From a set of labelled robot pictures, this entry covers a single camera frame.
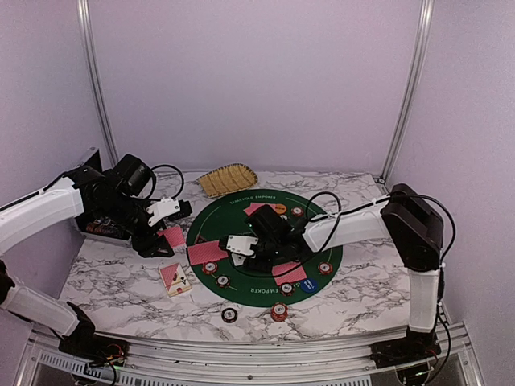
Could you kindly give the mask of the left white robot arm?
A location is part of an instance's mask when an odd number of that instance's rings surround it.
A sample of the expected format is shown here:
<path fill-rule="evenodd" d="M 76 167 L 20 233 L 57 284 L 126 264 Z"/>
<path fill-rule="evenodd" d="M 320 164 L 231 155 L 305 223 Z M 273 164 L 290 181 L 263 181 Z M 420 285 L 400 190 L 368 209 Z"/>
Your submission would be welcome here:
<path fill-rule="evenodd" d="M 140 199 L 143 177 L 126 177 L 109 170 L 106 175 L 88 166 L 63 173 L 56 181 L 1 209 L 1 253 L 10 253 L 25 240 L 43 242 L 56 251 L 64 238 L 44 240 L 55 230 L 69 230 L 68 221 L 84 213 L 97 213 L 128 232 L 133 249 L 141 257 L 154 257 L 169 249 L 158 234 L 159 222 L 179 212 L 179 201 Z M 63 336 L 85 358 L 101 352 L 101 339 L 84 326 L 85 319 L 70 305 L 23 284 L 1 268 L 1 308 L 38 322 Z"/>

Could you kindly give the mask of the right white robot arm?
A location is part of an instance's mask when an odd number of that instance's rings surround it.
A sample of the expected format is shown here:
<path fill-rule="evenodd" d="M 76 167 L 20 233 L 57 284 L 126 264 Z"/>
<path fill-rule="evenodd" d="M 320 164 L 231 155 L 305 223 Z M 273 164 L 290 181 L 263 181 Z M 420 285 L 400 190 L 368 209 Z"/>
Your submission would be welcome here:
<path fill-rule="evenodd" d="M 274 264 L 307 262 L 334 248 L 388 240 L 409 275 L 410 314 L 398 346 L 404 359 L 415 360 L 430 346 L 441 298 L 443 218 L 435 200 L 398 184 L 380 198 L 353 209 L 314 214 L 308 202 L 303 215 L 288 223 L 263 205 L 245 220 L 249 235 L 229 235 L 220 248 L 242 257 L 247 269 L 268 273 Z"/>

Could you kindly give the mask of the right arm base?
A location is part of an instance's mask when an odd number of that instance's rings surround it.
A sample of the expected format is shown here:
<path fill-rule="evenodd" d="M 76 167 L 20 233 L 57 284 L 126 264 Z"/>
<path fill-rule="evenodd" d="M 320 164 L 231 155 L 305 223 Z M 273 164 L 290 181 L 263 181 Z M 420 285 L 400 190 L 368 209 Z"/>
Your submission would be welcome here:
<path fill-rule="evenodd" d="M 428 332 L 419 332 L 408 326 L 406 335 L 370 345 L 370 359 L 377 368 L 387 368 L 414 361 L 436 358 L 441 352 L 437 335 L 436 322 Z"/>

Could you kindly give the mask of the black poker chip stack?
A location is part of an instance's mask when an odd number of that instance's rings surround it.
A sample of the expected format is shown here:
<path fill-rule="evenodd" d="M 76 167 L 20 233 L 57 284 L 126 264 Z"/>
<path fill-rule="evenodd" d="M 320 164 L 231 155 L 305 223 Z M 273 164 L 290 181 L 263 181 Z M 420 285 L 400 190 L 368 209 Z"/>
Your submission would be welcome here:
<path fill-rule="evenodd" d="M 238 313 L 235 309 L 228 307 L 222 310 L 221 318 L 226 323 L 233 323 L 237 320 Z"/>

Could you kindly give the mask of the red backed playing card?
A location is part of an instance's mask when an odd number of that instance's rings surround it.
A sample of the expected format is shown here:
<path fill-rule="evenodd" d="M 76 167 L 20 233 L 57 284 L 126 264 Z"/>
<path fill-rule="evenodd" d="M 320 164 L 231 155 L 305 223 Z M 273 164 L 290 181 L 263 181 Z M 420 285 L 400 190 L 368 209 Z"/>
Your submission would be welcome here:
<path fill-rule="evenodd" d="M 307 278 L 307 274 L 298 262 L 288 262 L 272 268 L 272 275 L 277 285 L 295 283 Z"/>
<path fill-rule="evenodd" d="M 275 210 L 276 208 L 276 204 L 275 203 L 251 203 L 245 210 L 244 210 L 244 213 L 247 215 L 247 216 L 251 216 L 256 210 L 258 210 L 259 208 L 261 207 L 265 207 L 265 206 L 268 206 L 268 207 L 271 207 L 273 210 Z"/>
<path fill-rule="evenodd" d="M 218 240 L 188 246 L 187 254 L 190 265 L 203 265 L 208 262 L 217 262 L 229 256 L 225 250 L 219 247 Z"/>

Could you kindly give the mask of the red poker chip stack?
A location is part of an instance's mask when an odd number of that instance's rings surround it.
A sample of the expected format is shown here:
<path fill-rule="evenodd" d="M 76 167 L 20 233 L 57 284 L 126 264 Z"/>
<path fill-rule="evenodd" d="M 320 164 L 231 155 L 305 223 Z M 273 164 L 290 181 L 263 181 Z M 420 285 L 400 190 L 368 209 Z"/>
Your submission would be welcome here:
<path fill-rule="evenodd" d="M 270 310 L 270 317 L 275 322 L 283 322 L 288 317 L 287 305 L 281 302 L 275 303 Z"/>

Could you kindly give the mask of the orange big blind button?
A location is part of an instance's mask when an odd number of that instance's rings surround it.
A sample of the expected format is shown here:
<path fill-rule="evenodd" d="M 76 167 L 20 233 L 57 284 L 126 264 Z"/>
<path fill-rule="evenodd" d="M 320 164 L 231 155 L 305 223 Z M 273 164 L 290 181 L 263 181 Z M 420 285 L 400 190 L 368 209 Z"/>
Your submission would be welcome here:
<path fill-rule="evenodd" d="M 285 206 L 285 205 L 282 205 L 282 204 L 277 204 L 277 205 L 275 206 L 275 211 L 276 211 L 279 215 L 284 214 L 284 213 L 286 213 L 286 206 Z"/>

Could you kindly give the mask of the triangular all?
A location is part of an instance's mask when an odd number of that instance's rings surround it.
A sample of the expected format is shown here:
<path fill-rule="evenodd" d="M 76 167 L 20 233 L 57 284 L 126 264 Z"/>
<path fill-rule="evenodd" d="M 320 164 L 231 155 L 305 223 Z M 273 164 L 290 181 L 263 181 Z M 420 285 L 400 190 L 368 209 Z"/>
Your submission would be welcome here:
<path fill-rule="evenodd" d="M 207 240 L 204 237 L 202 237 L 201 235 L 198 235 L 196 237 L 195 244 L 203 244 L 206 242 L 207 242 Z"/>

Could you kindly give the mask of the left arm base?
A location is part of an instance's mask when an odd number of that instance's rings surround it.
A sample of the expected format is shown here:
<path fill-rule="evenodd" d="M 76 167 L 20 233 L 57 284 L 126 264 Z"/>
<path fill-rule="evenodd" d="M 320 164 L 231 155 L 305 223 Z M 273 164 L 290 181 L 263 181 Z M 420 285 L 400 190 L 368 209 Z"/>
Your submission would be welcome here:
<path fill-rule="evenodd" d="M 60 338 L 59 350 L 69 355 L 88 359 L 93 366 L 123 363 L 129 343 L 96 333 L 96 327 L 79 307 L 70 304 L 78 319 L 78 325 L 70 335 Z"/>

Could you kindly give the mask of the red backed card deck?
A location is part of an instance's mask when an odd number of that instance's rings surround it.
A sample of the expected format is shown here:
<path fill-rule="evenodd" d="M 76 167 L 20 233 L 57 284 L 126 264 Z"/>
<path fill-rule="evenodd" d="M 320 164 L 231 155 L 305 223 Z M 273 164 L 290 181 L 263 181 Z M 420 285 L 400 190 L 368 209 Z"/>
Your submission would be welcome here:
<path fill-rule="evenodd" d="M 164 236 L 172 249 L 182 248 L 186 245 L 183 229 L 179 225 L 158 231 L 159 236 Z"/>

